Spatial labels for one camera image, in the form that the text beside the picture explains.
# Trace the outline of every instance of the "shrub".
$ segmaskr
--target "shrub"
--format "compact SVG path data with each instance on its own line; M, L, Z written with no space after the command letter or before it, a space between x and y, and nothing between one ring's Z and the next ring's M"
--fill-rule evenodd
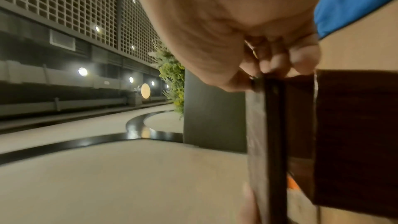
M169 85L164 92L172 100L175 111L184 116L184 81L185 67L174 57L162 42L155 43L155 57L158 61L160 77Z

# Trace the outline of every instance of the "air vent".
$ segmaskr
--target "air vent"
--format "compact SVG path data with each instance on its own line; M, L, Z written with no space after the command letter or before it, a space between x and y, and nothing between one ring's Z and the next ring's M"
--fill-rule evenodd
M50 30L50 44L68 50L76 51L76 40L73 37Z

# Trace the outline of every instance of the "recessed light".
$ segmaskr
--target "recessed light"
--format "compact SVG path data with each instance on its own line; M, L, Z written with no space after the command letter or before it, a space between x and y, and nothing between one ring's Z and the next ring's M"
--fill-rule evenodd
M79 68L78 72L83 77L88 75L87 69L85 69L85 68Z

